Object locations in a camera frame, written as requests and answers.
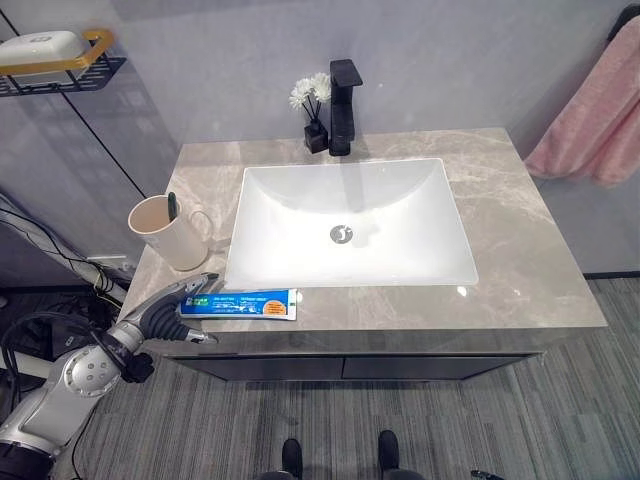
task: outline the sink drain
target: sink drain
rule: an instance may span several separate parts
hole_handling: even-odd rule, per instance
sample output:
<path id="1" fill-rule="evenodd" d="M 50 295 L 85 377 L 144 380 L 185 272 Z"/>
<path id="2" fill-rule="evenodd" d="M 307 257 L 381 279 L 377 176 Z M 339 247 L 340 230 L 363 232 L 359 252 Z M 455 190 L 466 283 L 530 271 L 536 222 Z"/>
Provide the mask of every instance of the sink drain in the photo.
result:
<path id="1" fill-rule="evenodd" d="M 329 236 L 335 243 L 342 245 L 343 243 L 348 243 L 353 238 L 353 230 L 346 225 L 336 225 L 329 232 Z"/>

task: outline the white cup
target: white cup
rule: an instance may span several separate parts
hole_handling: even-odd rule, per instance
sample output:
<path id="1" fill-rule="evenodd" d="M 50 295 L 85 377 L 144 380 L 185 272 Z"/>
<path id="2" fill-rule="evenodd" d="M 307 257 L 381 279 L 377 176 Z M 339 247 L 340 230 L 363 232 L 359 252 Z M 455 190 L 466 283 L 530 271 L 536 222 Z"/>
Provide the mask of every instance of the white cup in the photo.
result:
<path id="1" fill-rule="evenodd" d="M 168 203 L 167 195 L 156 195 L 138 203 L 129 213 L 129 228 L 174 269 L 193 270 L 207 258 L 213 222 L 202 210 L 187 215 L 179 201 L 178 215 L 170 222 Z M 209 224 L 203 235 L 191 222 L 196 214 L 203 215 Z"/>

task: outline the gray marble countertop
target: gray marble countertop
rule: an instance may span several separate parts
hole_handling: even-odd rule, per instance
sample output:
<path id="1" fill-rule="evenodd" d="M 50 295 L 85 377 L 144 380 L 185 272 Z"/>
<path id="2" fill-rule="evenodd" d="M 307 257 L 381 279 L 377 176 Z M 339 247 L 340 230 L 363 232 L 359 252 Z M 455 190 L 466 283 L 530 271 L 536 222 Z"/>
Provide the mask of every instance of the gray marble countertop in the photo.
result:
<path id="1" fill-rule="evenodd" d="M 202 328 L 233 334 L 606 326 L 504 129 L 365 135 L 345 160 L 413 156 L 444 161 L 479 275 L 466 295 L 456 286 L 304 288 L 295 322 L 206 320 Z M 184 145 L 167 190 L 215 222 L 210 257 L 182 273 L 146 247 L 123 313 L 177 279 L 204 271 L 224 274 L 244 167 L 338 161 L 327 152 L 309 154 L 299 139 Z"/>

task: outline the toothpaste tube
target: toothpaste tube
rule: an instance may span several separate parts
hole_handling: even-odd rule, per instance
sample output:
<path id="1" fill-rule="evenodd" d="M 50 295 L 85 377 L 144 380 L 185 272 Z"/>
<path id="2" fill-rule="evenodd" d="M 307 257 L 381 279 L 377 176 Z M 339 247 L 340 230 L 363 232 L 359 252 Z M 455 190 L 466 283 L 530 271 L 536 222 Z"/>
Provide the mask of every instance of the toothpaste tube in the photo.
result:
<path id="1" fill-rule="evenodd" d="M 296 319 L 297 290 L 201 293 L 186 297 L 178 306 L 183 318 Z"/>

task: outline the pink towel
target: pink towel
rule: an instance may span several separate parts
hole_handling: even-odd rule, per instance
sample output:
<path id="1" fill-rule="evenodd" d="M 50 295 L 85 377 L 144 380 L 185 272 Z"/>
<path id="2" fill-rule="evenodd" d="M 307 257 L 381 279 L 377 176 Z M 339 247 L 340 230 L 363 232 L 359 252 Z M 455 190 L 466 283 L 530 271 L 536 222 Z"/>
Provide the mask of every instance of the pink towel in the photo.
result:
<path id="1" fill-rule="evenodd" d="M 640 167 L 640 17 L 618 32 L 525 165 L 536 177 L 603 186 Z"/>

